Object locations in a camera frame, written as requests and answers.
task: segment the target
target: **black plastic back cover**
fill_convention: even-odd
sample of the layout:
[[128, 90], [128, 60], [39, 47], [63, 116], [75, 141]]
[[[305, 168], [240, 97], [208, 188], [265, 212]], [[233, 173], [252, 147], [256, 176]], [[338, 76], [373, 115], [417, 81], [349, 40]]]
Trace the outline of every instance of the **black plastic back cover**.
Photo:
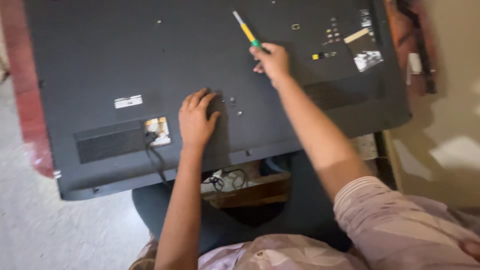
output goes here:
[[[348, 136], [409, 119], [383, 0], [24, 1], [38, 78], [45, 81], [41, 98], [55, 168], [61, 171], [60, 196], [66, 200], [161, 181], [145, 151], [132, 151], [136, 148], [110, 149], [103, 159], [85, 158], [81, 164], [75, 134], [117, 124], [165, 116], [172, 143], [157, 151], [166, 177], [174, 179], [182, 147], [178, 110], [187, 95], [203, 87], [221, 93], [209, 111], [222, 113], [204, 170], [301, 149], [270, 81], [252, 71], [250, 43], [232, 7], [259, 40], [287, 48], [293, 75]], [[361, 30], [364, 9], [372, 16], [384, 61], [360, 73], [345, 43], [329, 43], [327, 30], [335, 28], [333, 21], [340, 34], [334, 39]], [[295, 24], [298, 30], [292, 30]], [[114, 100], [137, 95], [142, 104], [115, 108]]]

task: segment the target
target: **vent grille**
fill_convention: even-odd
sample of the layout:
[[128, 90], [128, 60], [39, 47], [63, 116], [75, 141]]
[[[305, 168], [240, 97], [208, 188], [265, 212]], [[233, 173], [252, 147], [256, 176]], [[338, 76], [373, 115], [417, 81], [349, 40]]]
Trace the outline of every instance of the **vent grille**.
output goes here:
[[80, 163], [85, 164], [145, 149], [141, 121], [116, 124], [75, 133]]

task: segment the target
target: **person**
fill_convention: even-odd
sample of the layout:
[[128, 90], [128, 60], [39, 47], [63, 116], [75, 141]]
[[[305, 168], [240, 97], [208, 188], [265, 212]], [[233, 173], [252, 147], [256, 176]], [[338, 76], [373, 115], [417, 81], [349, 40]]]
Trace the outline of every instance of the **person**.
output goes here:
[[[214, 112], [207, 119], [215, 94], [202, 89], [179, 111], [183, 148], [173, 190], [157, 184], [132, 192], [159, 242], [157, 250], [152, 244], [144, 250], [152, 251], [148, 263], [139, 259], [131, 269], [480, 268], [478, 256], [469, 252], [480, 243], [479, 220], [439, 202], [404, 196], [375, 178], [292, 78], [285, 49], [262, 46], [268, 53], [250, 48], [259, 61], [253, 71], [271, 80], [304, 148], [291, 156], [293, 202], [271, 222], [250, 228], [201, 200], [202, 154], [219, 117]], [[343, 252], [349, 238], [358, 256]]]

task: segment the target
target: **shirt sleeve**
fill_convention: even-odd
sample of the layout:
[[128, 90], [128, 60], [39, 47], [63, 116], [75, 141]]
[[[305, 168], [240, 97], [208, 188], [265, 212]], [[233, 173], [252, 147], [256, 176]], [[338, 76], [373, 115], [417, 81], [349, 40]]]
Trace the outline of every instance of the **shirt sleeve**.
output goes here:
[[480, 264], [458, 241], [480, 238], [434, 217], [375, 177], [359, 178], [340, 190], [334, 212], [374, 270], [471, 269]]

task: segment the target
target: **green screwdriver grip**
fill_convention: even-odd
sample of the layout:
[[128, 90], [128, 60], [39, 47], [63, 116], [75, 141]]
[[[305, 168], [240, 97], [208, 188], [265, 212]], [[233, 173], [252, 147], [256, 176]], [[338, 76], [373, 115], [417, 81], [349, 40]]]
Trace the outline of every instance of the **green screwdriver grip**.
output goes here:
[[252, 41], [252, 44], [251, 44], [251, 45], [252, 45], [252, 47], [257, 47], [257, 48], [259, 48], [259, 49], [263, 49], [263, 48], [262, 48], [262, 43], [261, 43], [260, 41], [258, 41], [258, 39]]

